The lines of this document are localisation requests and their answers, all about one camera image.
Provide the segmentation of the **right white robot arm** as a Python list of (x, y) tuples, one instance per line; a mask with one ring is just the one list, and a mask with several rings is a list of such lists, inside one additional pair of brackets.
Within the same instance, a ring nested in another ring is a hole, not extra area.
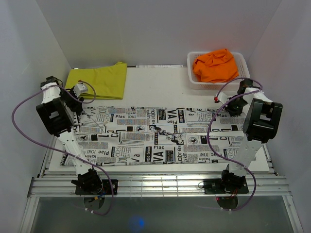
[(281, 103), (273, 102), (265, 96), (261, 84), (254, 86), (253, 82), (250, 78), (241, 78), (236, 95), (228, 97), (219, 92), (214, 98), (215, 102), (225, 105), (225, 111), (232, 117), (239, 116), (244, 106), (249, 105), (242, 127), (244, 136), (234, 157), (235, 162), (228, 164), (219, 181), (220, 189), (226, 193), (246, 186), (245, 169), (262, 145), (276, 136), (283, 110)]

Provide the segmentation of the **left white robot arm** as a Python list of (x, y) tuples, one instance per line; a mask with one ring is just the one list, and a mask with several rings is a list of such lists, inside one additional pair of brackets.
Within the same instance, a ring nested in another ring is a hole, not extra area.
[(71, 89), (63, 90), (60, 79), (50, 76), (40, 84), (43, 101), (36, 110), (47, 131), (60, 141), (70, 158), (77, 175), (71, 182), (85, 192), (98, 194), (103, 189), (103, 182), (94, 167), (84, 163), (85, 153), (74, 134), (74, 117), (82, 113), (82, 93), (88, 91), (86, 83), (79, 82)]

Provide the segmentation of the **newspaper print trousers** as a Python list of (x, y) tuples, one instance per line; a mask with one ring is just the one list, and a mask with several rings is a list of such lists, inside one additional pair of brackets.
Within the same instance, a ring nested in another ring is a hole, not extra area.
[(98, 166), (221, 163), (242, 143), (245, 113), (208, 108), (88, 106), (76, 140)]

